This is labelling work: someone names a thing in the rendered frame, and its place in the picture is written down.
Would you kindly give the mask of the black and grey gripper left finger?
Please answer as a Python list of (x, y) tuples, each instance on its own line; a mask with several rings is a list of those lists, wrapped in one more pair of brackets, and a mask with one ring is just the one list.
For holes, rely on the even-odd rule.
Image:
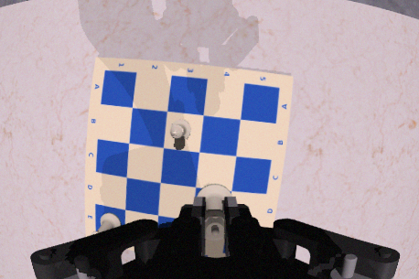
[[(135, 220), (38, 250), (30, 256), (35, 276), (116, 279), (144, 266), (140, 279), (192, 279), (195, 256), (205, 256), (205, 214), (206, 197), (194, 197), (193, 204), (181, 207), (171, 228)], [(133, 246), (135, 259), (122, 264), (123, 251)]]

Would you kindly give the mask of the blue and cream chessboard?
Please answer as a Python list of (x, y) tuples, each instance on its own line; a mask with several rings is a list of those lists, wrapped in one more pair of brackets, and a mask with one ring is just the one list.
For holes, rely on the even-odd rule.
[[(272, 228), (293, 76), (207, 65), (96, 58), (85, 159), (86, 237), (105, 213), (170, 227), (181, 207), (222, 184)], [(184, 120), (190, 136), (170, 135)]]

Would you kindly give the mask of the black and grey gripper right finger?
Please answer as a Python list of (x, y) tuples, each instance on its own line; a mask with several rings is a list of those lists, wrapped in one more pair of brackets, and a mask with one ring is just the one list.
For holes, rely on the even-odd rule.
[[(262, 227), (236, 197), (224, 197), (224, 213), (225, 254), (238, 255), (242, 279), (295, 279), (291, 267), (319, 279), (393, 279), (400, 259), (392, 248), (298, 220)], [(309, 264), (295, 258), (297, 245), (309, 251)]]

